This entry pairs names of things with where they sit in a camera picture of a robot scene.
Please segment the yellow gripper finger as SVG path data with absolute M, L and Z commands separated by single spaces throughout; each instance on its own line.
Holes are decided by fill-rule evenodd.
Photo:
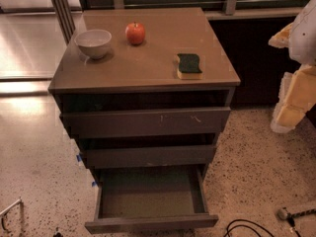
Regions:
M 316 66 L 301 65 L 294 73 L 285 72 L 273 112 L 272 131 L 288 133 L 295 129 L 315 104 Z
M 268 44 L 276 48 L 288 47 L 291 28 L 292 23 L 282 28 L 279 32 L 277 32 L 269 39 Z

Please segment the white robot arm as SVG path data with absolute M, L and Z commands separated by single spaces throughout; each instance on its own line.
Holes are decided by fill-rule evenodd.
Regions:
M 271 122 L 273 132 L 288 133 L 316 104 L 316 0 L 272 36 L 269 45 L 287 47 L 289 57 L 300 64 L 294 73 L 284 73 Z

